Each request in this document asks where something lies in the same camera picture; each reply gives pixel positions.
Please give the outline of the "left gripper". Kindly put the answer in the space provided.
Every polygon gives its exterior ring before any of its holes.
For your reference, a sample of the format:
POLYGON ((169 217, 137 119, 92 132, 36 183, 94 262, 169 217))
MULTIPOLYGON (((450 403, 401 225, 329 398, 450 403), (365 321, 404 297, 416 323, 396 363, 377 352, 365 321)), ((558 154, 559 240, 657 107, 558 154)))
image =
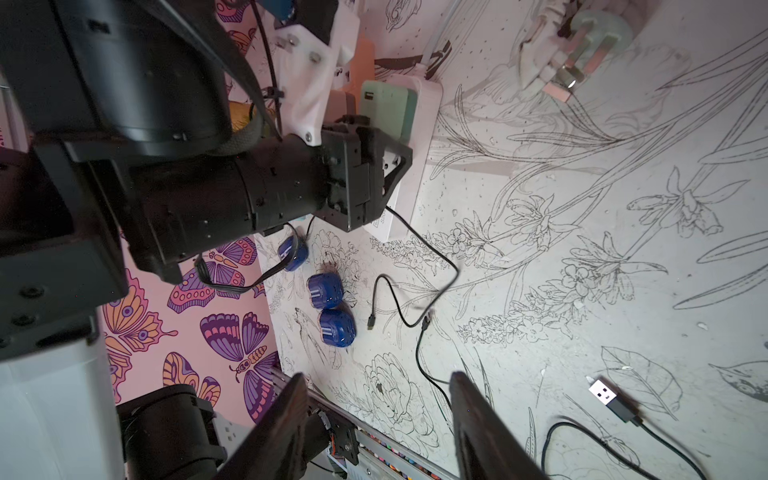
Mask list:
POLYGON ((379 219, 413 164, 413 151, 378 128, 336 123, 310 147, 296 135, 235 157, 253 231, 272 234, 305 215, 345 232, 379 219))

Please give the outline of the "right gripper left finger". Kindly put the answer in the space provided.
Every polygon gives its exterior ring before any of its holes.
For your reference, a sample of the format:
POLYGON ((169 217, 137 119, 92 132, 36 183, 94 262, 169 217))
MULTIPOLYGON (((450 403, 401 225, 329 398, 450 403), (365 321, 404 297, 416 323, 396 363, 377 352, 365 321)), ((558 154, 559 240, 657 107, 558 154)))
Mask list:
POLYGON ((304 375, 294 375, 215 478, 300 479, 308 398, 304 375))

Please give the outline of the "orange power strip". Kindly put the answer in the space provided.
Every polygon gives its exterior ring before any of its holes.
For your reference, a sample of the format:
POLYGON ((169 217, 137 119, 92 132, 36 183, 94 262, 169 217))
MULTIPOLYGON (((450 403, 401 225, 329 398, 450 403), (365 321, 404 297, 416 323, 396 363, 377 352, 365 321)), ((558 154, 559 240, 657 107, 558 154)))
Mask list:
POLYGON ((360 113, 363 83, 375 78, 375 46, 364 33, 358 35, 356 50, 349 63, 337 67, 326 106, 323 123, 332 123, 344 115, 360 113))

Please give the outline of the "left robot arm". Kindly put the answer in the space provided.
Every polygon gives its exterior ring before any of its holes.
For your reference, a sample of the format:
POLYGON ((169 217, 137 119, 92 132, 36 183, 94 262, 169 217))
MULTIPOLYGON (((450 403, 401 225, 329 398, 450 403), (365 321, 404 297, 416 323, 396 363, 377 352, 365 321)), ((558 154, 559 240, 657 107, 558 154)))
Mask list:
POLYGON ((301 1, 278 29, 305 90, 262 87, 210 1, 5 1, 1 74, 32 133, 1 152, 1 475, 15 479, 297 479, 329 441, 293 377, 244 441, 173 385, 124 406, 96 318, 138 290, 124 254, 162 280, 253 233, 314 214, 351 231, 379 218, 412 150, 358 117, 288 128, 326 95, 321 49, 346 63, 357 16, 301 1))

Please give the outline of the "white power strip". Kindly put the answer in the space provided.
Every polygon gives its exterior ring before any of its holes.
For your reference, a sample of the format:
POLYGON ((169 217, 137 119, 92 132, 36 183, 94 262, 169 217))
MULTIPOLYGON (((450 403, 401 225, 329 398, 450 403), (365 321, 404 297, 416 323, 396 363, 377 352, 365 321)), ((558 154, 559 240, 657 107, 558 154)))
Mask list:
POLYGON ((413 164, 398 183, 388 202, 390 208, 406 221, 411 222, 442 101, 443 87, 421 76, 404 74, 394 74, 389 78, 389 83, 406 87, 417 95, 415 116, 408 142, 408 147, 413 152, 413 164))

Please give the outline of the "green charger adapter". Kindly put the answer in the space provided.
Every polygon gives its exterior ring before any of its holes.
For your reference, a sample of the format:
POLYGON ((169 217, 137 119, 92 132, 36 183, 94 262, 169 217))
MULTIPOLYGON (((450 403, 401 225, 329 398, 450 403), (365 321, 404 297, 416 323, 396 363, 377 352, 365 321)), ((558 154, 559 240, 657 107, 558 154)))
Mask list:
POLYGON ((378 128, 394 140, 407 144, 417 103, 418 95, 412 89, 367 80, 362 84, 358 111, 369 119, 371 127, 378 128))

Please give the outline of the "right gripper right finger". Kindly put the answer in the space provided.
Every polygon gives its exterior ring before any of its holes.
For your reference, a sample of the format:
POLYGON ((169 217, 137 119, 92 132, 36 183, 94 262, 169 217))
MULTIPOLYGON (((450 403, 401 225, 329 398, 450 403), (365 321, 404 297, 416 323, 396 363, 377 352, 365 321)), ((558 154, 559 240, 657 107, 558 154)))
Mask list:
POLYGON ((464 372, 449 391, 460 479, 546 479, 464 372))

